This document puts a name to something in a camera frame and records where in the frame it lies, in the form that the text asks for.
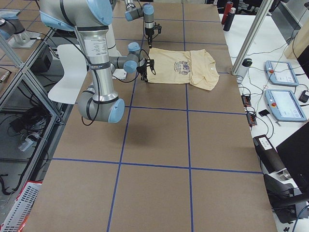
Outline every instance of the cardboard table surface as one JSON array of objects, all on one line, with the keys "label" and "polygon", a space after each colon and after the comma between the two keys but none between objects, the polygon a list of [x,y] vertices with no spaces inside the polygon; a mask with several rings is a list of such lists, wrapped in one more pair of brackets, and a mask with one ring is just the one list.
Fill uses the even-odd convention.
[{"label": "cardboard table surface", "polygon": [[[117,124],[86,127],[75,106],[24,232],[276,231],[216,7],[153,5],[153,47],[205,48],[217,86],[115,80],[126,102]],[[147,48],[143,20],[126,22],[124,11],[118,2],[123,55],[131,41]]]}]

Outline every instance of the water bottle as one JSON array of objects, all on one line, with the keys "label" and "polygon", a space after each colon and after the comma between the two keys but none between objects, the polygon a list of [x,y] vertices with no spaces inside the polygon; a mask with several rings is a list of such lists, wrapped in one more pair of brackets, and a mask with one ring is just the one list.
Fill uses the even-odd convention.
[{"label": "water bottle", "polygon": [[237,83],[241,84],[245,76],[247,75],[247,72],[252,65],[252,59],[251,58],[245,58],[239,67],[239,71],[237,73]]}]

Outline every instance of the black monitor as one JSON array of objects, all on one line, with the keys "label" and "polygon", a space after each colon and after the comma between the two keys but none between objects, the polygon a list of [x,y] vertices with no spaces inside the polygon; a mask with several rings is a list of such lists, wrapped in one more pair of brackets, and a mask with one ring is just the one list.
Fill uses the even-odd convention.
[{"label": "black monitor", "polygon": [[300,212],[309,202],[309,123],[277,146],[284,166],[299,187],[283,184],[269,175],[264,175],[269,201],[280,222],[307,218],[308,211]]},{"label": "black monitor", "polygon": [[284,166],[302,193],[309,193],[309,123],[277,146]]}]

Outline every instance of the black device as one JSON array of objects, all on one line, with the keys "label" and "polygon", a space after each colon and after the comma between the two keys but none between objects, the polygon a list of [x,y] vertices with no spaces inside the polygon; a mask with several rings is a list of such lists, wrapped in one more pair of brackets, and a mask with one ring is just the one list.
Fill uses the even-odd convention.
[{"label": "black device", "polygon": [[301,67],[304,70],[305,74],[309,78],[308,57],[309,57],[309,45],[305,48],[303,53],[300,54],[300,56],[297,58],[298,63],[301,65]]},{"label": "black device", "polygon": [[39,54],[39,57],[35,60],[35,62],[33,63],[30,69],[34,73],[46,72],[49,70],[52,64],[52,61],[53,61],[53,56],[50,53],[48,46],[45,46],[45,48]]},{"label": "black device", "polygon": [[301,101],[301,102],[303,102],[303,103],[306,103],[307,101],[308,101],[308,99],[309,99],[309,91],[307,91],[307,90],[304,90],[302,93],[301,93],[301,95],[300,95],[300,97],[299,97],[299,101]]},{"label": "black device", "polygon": [[287,222],[295,220],[297,209],[305,206],[309,201],[309,123],[284,140],[276,149],[284,166],[299,187],[299,191],[295,189],[291,195],[278,192],[275,199],[270,199],[273,208],[294,207],[294,217],[285,215],[279,218],[281,222]]},{"label": "black device", "polygon": [[253,138],[254,147],[257,155],[266,167],[269,173],[285,169],[274,146],[271,144],[266,135],[260,135]]},{"label": "black device", "polygon": [[[278,199],[287,199],[289,196],[295,196],[300,194],[300,190],[295,189],[292,184],[283,184],[268,174],[264,175],[265,187],[268,193],[270,203],[278,201]],[[300,211],[306,206],[305,202],[289,205],[284,208],[275,208],[273,210],[277,214],[281,223],[287,223],[296,220]],[[307,218],[309,216],[308,211],[303,211],[301,218]]]},{"label": "black device", "polygon": [[269,114],[270,114],[270,112],[268,110],[262,110],[262,111],[259,112],[259,115],[262,116],[262,117],[269,115]]}]

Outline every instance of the blue tape grid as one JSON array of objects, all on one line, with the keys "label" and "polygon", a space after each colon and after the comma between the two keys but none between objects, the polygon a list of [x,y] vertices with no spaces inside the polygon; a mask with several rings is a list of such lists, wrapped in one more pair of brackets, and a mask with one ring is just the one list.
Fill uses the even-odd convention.
[{"label": "blue tape grid", "polygon": [[[183,48],[184,51],[185,49],[185,18],[184,18],[184,6],[182,4],[182,9],[183,9]],[[39,18],[39,16],[36,17],[34,21],[27,27],[30,28],[32,24]],[[170,21],[178,21],[178,20],[172,20],[172,19],[161,19],[161,20],[170,20]],[[186,21],[192,21],[192,22],[207,22],[207,23],[218,23],[217,21],[200,21],[200,20],[186,20]],[[173,43],[171,41],[157,41],[157,42],[166,42],[166,43]],[[197,44],[213,44],[213,45],[225,45],[225,43],[197,43]],[[94,163],[106,163],[106,164],[117,164],[118,165],[118,170],[117,170],[117,176],[116,176],[116,181],[115,181],[115,186],[114,186],[114,191],[113,191],[113,196],[112,196],[112,204],[111,204],[111,209],[110,209],[110,215],[109,215],[109,220],[108,220],[108,226],[107,226],[107,232],[110,230],[111,226],[111,221],[112,221],[112,212],[113,212],[113,206],[115,202],[115,197],[116,197],[116,192],[117,192],[117,186],[118,186],[118,180],[119,180],[119,175],[121,171],[121,165],[131,165],[131,166],[146,166],[146,167],[161,167],[161,168],[173,168],[173,169],[186,169],[189,171],[189,188],[190,188],[190,213],[191,213],[191,232],[194,232],[194,218],[193,218],[193,196],[192,196],[192,170],[202,170],[202,171],[215,171],[215,172],[230,172],[230,173],[245,173],[245,174],[262,174],[262,172],[254,172],[254,171],[241,171],[241,170],[225,170],[225,169],[210,169],[210,168],[198,168],[198,167],[192,167],[191,166],[191,151],[190,151],[190,125],[189,125],[189,112],[202,112],[202,113],[218,113],[218,114],[236,114],[236,115],[245,115],[244,113],[232,113],[232,112],[215,112],[215,111],[201,111],[201,110],[189,110],[189,105],[188,105],[188,90],[187,90],[187,84],[185,86],[185,91],[186,91],[186,109],[168,109],[168,108],[152,108],[152,107],[138,107],[138,106],[132,106],[133,103],[133,97],[134,97],[134,91],[135,91],[135,86],[136,86],[136,81],[134,82],[133,89],[132,89],[132,95],[131,95],[131,102],[130,106],[126,106],[129,108],[128,116],[127,116],[127,123],[126,123],[126,129],[125,129],[125,134],[124,134],[124,139],[123,139],[123,145],[121,148],[121,155],[119,162],[114,162],[114,161],[103,161],[103,160],[85,160],[85,159],[66,159],[66,158],[53,158],[53,160],[62,160],[62,161],[77,161],[77,162],[94,162]],[[128,163],[128,162],[122,162],[123,158],[123,152],[124,152],[124,147],[126,143],[126,135],[127,135],[127,129],[129,125],[129,120],[130,120],[130,114],[131,114],[131,109],[132,108],[140,108],[140,109],[159,109],[159,110],[176,110],[176,111],[186,111],[187,114],[187,141],[188,141],[188,163],[189,167],[182,167],[182,166],[169,166],[169,165],[155,165],[155,164],[142,164],[142,163]]]}]

